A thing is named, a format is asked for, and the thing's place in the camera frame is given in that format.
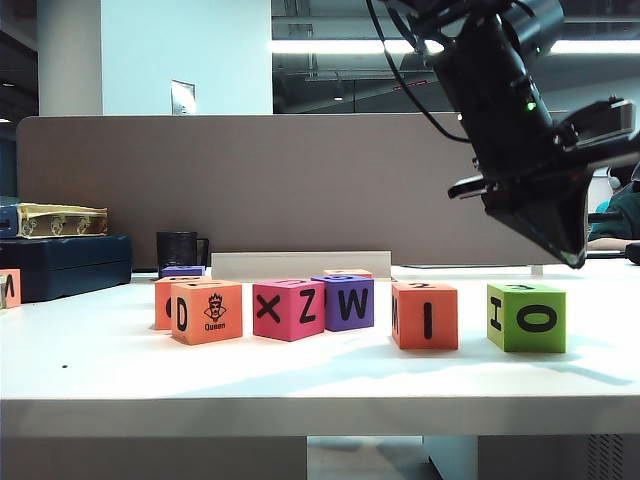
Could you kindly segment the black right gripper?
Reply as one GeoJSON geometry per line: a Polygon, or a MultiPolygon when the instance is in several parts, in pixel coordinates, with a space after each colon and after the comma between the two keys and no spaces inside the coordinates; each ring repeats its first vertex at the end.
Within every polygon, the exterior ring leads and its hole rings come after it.
{"type": "Polygon", "coordinates": [[[633,159],[639,137],[620,126],[629,104],[615,98],[553,120],[527,63],[550,50],[562,25],[560,14],[470,14],[435,71],[481,174],[450,196],[480,194],[488,215],[579,269],[591,172],[633,159]]]}

